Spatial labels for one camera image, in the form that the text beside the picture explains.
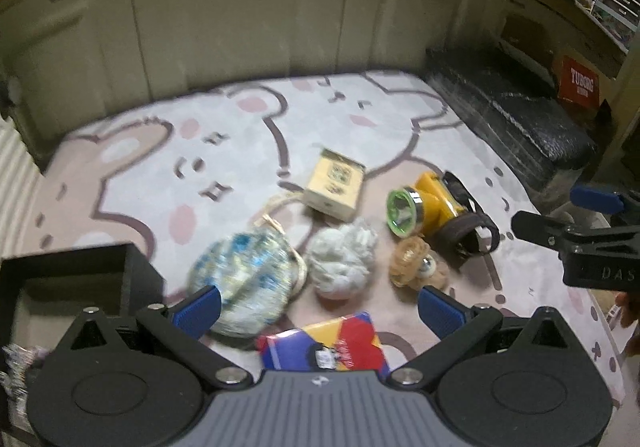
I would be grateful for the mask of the person's hand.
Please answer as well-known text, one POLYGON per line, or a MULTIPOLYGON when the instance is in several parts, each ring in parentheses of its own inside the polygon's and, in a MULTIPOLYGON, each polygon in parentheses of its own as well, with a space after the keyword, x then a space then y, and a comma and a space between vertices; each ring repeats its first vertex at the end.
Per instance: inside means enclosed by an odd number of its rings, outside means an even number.
MULTIPOLYGON (((615 295, 615 304, 622 310, 620 325, 623 328, 631 327, 640 316, 640 294, 618 292, 615 295)), ((639 334, 634 334, 625 346, 625 353, 628 357, 638 356, 640 352, 639 334)))

